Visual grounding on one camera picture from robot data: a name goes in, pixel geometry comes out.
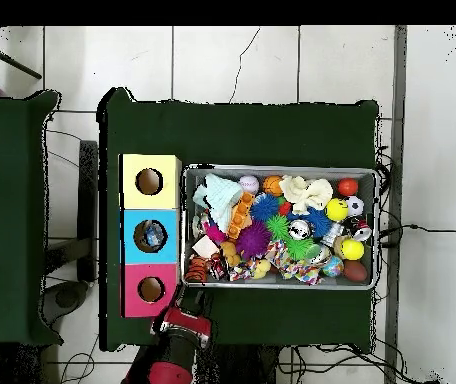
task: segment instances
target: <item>plush toy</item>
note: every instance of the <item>plush toy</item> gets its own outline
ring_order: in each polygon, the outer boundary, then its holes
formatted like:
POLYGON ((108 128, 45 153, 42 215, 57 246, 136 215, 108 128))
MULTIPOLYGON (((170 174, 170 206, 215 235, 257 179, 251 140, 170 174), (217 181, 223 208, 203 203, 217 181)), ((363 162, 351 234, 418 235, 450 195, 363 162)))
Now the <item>plush toy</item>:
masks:
POLYGON ((253 219, 265 222, 276 215, 278 209, 278 199, 271 194, 262 193, 255 197, 249 213, 253 219))
POLYGON ((265 274, 271 269, 271 263, 267 259, 260 259, 256 263, 255 273, 253 279, 258 280, 264 278, 265 274))
POLYGON ((236 244, 237 252, 242 252, 242 257, 249 260, 251 256, 265 253, 269 241, 271 232, 262 221, 254 220, 252 225, 240 231, 236 244))
POLYGON ((226 258, 228 266, 237 266, 240 263, 240 256, 237 255, 235 245, 231 241, 223 241, 220 246, 223 250, 223 256, 226 258))

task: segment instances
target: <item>emoji ball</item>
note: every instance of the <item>emoji ball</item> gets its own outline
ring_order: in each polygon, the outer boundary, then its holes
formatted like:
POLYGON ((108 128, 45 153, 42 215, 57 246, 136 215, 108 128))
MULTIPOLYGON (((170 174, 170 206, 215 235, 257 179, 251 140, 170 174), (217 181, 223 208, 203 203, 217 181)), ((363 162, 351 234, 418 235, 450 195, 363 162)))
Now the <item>emoji ball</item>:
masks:
POLYGON ((353 196, 358 192, 358 181, 354 178, 342 178, 338 183, 338 192, 342 196, 353 196))
POLYGON ((331 221, 343 221, 348 213, 349 207, 345 200, 333 198, 326 205, 326 216, 331 221))
POLYGON ((283 194, 283 190, 280 187, 281 177, 277 175, 271 175, 264 180, 264 191, 266 193, 272 194, 273 196, 281 196, 283 194))
POLYGON ((347 239, 342 242, 340 245, 340 251, 344 256, 344 259, 349 259, 351 261, 357 261, 363 256, 365 248, 361 241, 356 241, 353 239, 347 239))

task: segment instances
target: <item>red ball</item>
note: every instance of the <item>red ball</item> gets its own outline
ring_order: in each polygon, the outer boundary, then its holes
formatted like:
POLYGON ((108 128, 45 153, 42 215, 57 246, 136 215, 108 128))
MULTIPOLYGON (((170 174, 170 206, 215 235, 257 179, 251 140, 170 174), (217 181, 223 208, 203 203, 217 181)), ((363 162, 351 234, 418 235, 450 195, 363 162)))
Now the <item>red ball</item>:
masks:
POLYGON ((358 181, 354 178, 342 178, 338 183, 338 192, 342 196, 354 196, 358 192, 358 181))

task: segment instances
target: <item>green cloth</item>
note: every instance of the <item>green cloth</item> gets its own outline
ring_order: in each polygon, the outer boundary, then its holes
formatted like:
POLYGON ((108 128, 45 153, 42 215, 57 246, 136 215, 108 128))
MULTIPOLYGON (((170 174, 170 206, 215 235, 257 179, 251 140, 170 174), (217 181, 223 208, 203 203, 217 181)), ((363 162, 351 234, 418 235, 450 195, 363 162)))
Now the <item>green cloth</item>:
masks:
MULTIPOLYGON (((109 350, 121 343, 155 342, 149 319, 120 316, 119 154, 171 154, 182 165, 375 167, 374 101, 343 106, 143 103, 117 89, 106 94, 99 112, 106 122, 100 141, 107 148, 109 241, 107 323, 102 328, 109 350)), ((205 290, 214 293, 208 317, 214 322, 215 343, 354 343, 370 348, 371 291, 205 290)), ((188 289, 187 296, 195 291, 188 289)))
POLYGON ((60 343, 41 320, 45 174, 43 124, 57 92, 0 99, 0 342, 60 343))

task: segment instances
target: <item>basketball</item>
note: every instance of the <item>basketball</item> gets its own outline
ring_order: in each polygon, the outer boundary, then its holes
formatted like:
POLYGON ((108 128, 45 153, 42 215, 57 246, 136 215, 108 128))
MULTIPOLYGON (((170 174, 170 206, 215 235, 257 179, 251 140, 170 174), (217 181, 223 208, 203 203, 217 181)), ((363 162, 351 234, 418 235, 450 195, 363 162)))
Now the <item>basketball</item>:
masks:
POLYGON ((264 192, 272 194, 273 196, 281 196, 283 190, 280 187, 281 177, 277 175, 271 175, 264 180, 264 192))

